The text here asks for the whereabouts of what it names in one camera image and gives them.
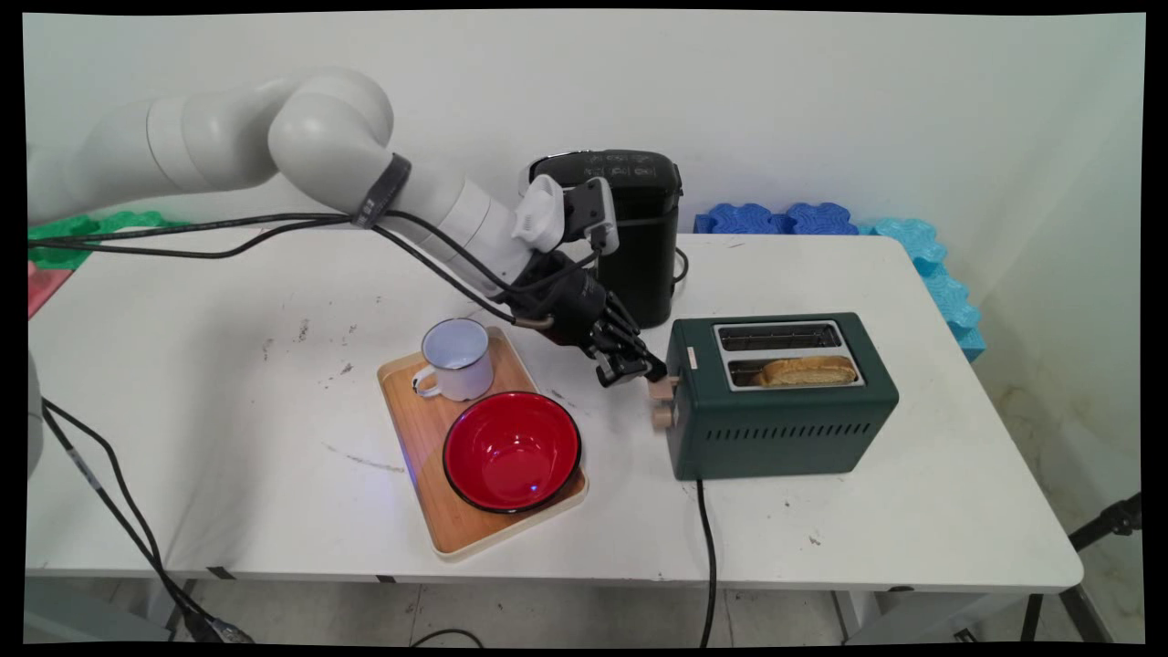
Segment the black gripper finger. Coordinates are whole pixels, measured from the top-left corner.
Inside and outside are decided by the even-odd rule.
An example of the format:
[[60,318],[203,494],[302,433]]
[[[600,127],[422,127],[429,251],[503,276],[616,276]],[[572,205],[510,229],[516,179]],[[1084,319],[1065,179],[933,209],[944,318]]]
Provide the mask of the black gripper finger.
[[604,307],[604,381],[645,378],[658,382],[666,374],[666,362],[647,348],[630,310],[616,293],[609,292]]
[[648,379],[654,374],[654,357],[638,336],[621,331],[592,331],[591,339],[591,357],[597,364],[596,374],[602,387],[609,388],[637,378]]

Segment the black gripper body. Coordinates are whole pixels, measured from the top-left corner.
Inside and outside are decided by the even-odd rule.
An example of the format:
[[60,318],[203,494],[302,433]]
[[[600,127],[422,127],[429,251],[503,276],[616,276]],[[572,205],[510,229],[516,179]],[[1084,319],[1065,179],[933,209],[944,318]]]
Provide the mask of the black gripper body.
[[545,323],[537,332],[547,340],[591,358],[591,332],[604,331],[609,292],[588,265],[551,251],[529,260],[506,288],[505,303],[520,319]]

